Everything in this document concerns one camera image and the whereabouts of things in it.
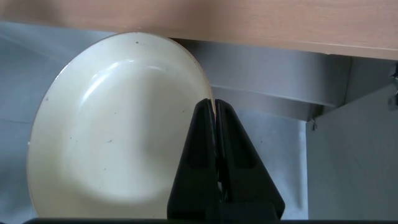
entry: stainless steel surface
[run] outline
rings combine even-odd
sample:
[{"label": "stainless steel surface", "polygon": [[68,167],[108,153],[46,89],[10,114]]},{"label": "stainless steel surface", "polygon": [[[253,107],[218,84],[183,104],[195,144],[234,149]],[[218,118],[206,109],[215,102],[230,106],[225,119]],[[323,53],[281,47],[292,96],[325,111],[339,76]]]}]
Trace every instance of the stainless steel surface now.
[{"label": "stainless steel surface", "polygon": [[311,103],[288,100],[252,91],[212,87],[214,97],[227,101],[234,108],[244,108],[286,118],[308,121]]},{"label": "stainless steel surface", "polygon": [[398,111],[384,87],[307,123],[310,219],[398,219]]},{"label": "stainless steel surface", "polygon": [[285,201],[282,219],[307,219],[305,122],[247,110],[237,114]]}]

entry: plate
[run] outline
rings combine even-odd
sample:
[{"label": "plate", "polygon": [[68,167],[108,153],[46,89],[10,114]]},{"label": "plate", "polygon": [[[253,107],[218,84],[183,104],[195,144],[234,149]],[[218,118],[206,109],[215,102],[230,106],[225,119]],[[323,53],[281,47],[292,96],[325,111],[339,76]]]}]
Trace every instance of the plate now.
[{"label": "plate", "polygon": [[195,105],[213,99],[193,56],[145,33],[75,57],[45,94],[27,178],[40,217],[166,218]]}]

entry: wooden countertop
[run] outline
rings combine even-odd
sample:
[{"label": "wooden countertop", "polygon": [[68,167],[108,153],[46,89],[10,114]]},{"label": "wooden countertop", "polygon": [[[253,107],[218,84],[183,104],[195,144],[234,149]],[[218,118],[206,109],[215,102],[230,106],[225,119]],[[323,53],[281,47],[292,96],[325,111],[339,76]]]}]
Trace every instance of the wooden countertop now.
[{"label": "wooden countertop", "polygon": [[7,21],[398,60],[398,0],[0,0]]}]

